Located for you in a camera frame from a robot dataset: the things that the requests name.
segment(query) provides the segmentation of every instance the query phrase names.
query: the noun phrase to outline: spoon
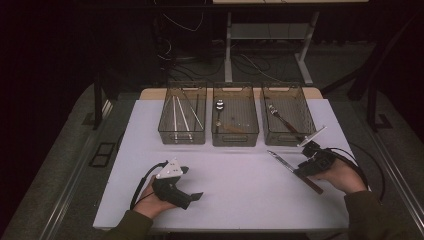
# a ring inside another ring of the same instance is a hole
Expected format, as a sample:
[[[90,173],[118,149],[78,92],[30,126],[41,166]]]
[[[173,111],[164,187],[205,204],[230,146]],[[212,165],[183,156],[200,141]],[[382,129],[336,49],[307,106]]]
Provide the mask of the spoon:
[[[221,99],[219,99],[215,103],[215,109],[218,112],[218,117],[217,117],[217,120],[216,120],[216,123],[215,123],[215,125],[216,125],[215,133],[218,133],[218,128],[219,128],[219,126],[221,126],[220,115],[221,115],[221,112],[224,110],[224,102]]]

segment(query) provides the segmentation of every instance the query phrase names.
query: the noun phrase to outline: person's right hand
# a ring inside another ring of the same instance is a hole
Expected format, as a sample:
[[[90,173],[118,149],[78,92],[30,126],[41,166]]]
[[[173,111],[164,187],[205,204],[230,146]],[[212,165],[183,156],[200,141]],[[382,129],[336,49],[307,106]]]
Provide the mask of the person's right hand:
[[[329,170],[318,173],[312,178],[327,180],[346,194],[368,190],[355,170],[339,159],[334,161]]]

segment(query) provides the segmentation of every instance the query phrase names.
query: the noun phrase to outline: utensil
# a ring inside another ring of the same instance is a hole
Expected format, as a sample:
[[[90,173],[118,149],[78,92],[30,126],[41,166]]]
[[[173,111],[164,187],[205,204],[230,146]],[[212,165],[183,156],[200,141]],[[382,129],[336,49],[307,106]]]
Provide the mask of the utensil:
[[[294,173],[298,178],[300,178],[304,183],[306,183],[309,187],[311,187],[315,192],[318,194],[322,194],[324,190],[320,188],[318,185],[316,185],[314,182],[312,182],[309,178],[299,174],[288,162],[286,162],[283,158],[281,158],[278,154],[267,150],[268,153],[273,156],[275,159],[277,159],[278,162],[284,165],[290,172]]]
[[[287,122],[283,117],[281,117],[281,115],[278,113],[277,109],[272,105],[269,104],[268,105],[269,111],[271,112],[271,114],[280,119],[281,122],[283,122],[284,126],[286,126],[286,128],[292,132],[292,133],[298,133],[298,131],[296,130],[296,128],[293,127],[293,125],[291,125],[289,122]]]
[[[215,125],[216,125],[215,133],[218,133],[219,126],[221,126],[220,115],[221,115],[221,112],[224,111],[224,106],[225,106],[224,101],[222,101],[222,99],[219,99],[215,103],[215,109],[218,112],[218,117],[217,117],[216,123],[215,123]]]

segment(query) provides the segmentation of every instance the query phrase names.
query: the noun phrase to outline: table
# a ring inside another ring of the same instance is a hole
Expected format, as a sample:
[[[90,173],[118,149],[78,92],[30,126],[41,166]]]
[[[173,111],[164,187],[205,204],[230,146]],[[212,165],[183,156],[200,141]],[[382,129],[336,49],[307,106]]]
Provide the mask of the table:
[[[153,165],[174,157],[190,168],[178,188],[188,194],[204,195],[187,210],[172,209],[160,215],[152,231],[304,232],[348,227],[344,193],[328,182],[316,181],[324,189],[318,195],[266,152],[274,151],[296,166],[306,160],[301,149],[266,146],[262,131],[255,147],[213,147],[207,120],[204,145],[162,144],[157,125],[165,91],[146,89],[136,102],[93,224],[95,228],[116,226],[145,173]],[[254,92],[258,97],[259,89]],[[317,128],[328,127],[315,141],[322,147],[351,153],[329,102],[313,88],[305,89],[305,96]],[[206,119],[211,119],[211,108],[209,99]],[[261,129],[260,111],[257,113]]]
[[[352,3],[368,2],[368,0],[213,0],[214,4],[257,4],[260,5],[281,5],[287,3]],[[312,85],[312,77],[305,63],[306,53],[314,34],[318,21],[319,12],[315,11],[309,22],[305,23],[237,23],[231,21],[231,12],[227,16],[227,35],[225,51],[225,81],[232,82],[231,64],[231,40],[232,39],[302,39],[302,48],[295,53],[295,60],[299,67],[302,78],[307,85]]]

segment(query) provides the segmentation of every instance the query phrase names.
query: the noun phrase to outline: metal rod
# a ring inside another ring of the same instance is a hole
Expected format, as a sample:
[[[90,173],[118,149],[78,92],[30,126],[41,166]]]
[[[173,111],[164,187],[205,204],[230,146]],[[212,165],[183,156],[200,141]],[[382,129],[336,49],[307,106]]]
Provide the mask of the metal rod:
[[[190,132],[190,128],[188,127],[187,119],[184,116],[183,107],[181,106],[180,98],[178,96],[177,96],[177,101],[178,101],[178,105],[180,106],[181,115],[183,115],[183,120],[184,120],[184,124],[186,126],[186,130],[187,130],[187,132]],[[190,140],[193,140],[193,137],[191,136],[190,133],[188,134],[188,136],[189,136]]]

